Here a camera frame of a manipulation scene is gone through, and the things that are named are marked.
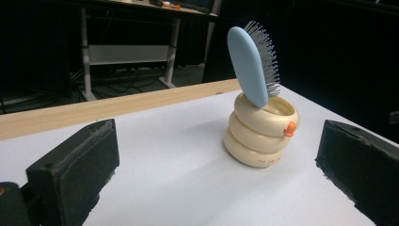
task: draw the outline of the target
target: brush handle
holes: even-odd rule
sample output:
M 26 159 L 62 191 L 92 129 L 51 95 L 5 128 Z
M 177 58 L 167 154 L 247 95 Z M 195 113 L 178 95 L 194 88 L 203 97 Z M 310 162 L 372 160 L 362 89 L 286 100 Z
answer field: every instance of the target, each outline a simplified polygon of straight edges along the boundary
M 241 89 L 258 108 L 267 105 L 268 94 L 258 48 L 249 34 L 235 26 L 228 34 L 229 53 Z

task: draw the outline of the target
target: white table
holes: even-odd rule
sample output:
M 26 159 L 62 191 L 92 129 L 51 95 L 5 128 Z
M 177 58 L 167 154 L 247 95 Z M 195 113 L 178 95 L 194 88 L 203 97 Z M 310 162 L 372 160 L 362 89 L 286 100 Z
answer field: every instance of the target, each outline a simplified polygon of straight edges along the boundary
M 281 160 L 255 169 L 222 143 L 240 92 L 114 117 L 120 166 L 84 225 L 374 225 L 314 161 L 325 120 L 354 123 L 281 88 L 301 122 Z M 22 186 L 31 163 L 91 122 L 1 140 L 0 181 Z

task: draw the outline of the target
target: stacked rings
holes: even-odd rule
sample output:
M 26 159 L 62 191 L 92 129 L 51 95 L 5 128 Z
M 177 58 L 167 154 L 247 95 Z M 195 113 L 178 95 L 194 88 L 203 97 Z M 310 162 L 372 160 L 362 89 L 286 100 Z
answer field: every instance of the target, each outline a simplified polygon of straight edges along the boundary
M 237 160 L 265 168 L 279 161 L 290 141 L 286 131 L 294 125 L 293 133 L 298 124 L 299 114 L 284 99 L 270 98 L 267 106 L 259 109 L 241 93 L 235 99 L 223 141 Z

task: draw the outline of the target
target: table leg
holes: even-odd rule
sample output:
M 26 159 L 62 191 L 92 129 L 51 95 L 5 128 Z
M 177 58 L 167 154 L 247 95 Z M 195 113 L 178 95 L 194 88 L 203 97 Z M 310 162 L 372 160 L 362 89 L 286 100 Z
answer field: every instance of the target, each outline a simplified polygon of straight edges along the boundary
M 86 24 L 86 9 L 81 8 L 80 14 L 81 14 L 83 71 L 85 79 L 85 89 L 82 91 L 82 95 L 87 101 L 95 101 L 97 100 L 97 98 L 91 92 L 90 57 L 88 54 L 88 29 Z
M 168 88 L 176 88 L 176 86 L 172 84 L 172 75 L 173 75 L 174 61 L 176 58 L 176 49 L 177 49 L 177 39 L 179 37 L 179 28 L 180 28 L 180 19 L 174 19 L 173 28 L 172 28 L 172 36 L 170 39 L 170 46 L 168 49 L 167 73 L 166 73 L 165 77 L 159 78 L 159 80 Z

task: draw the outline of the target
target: table surface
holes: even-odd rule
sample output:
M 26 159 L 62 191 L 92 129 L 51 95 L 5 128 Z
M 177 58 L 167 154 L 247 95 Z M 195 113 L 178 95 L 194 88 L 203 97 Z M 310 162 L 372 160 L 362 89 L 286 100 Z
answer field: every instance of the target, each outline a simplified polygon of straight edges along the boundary
M 34 161 L 114 118 L 120 166 L 84 225 L 374 225 L 314 161 L 324 121 L 353 122 L 281 87 L 300 124 L 276 165 L 252 168 L 222 142 L 239 93 L 228 80 L 6 115 L 2 133 L 34 134 L 0 140 L 0 181 L 22 186 Z
M 160 8 L 150 4 L 149 0 L 41 0 L 48 2 L 56 2 L 66 5 L 91 8 L 114 8 L 121 10 L 149 10 L 151 12 L 159 12 L 166 14 L 173 14 L 179 16 L 188 16 L 192 18 L 203 18 L 207 17 L 209 20 L 214 20 L 217 15 L 214 13 L 205 14 L 191 8 Z

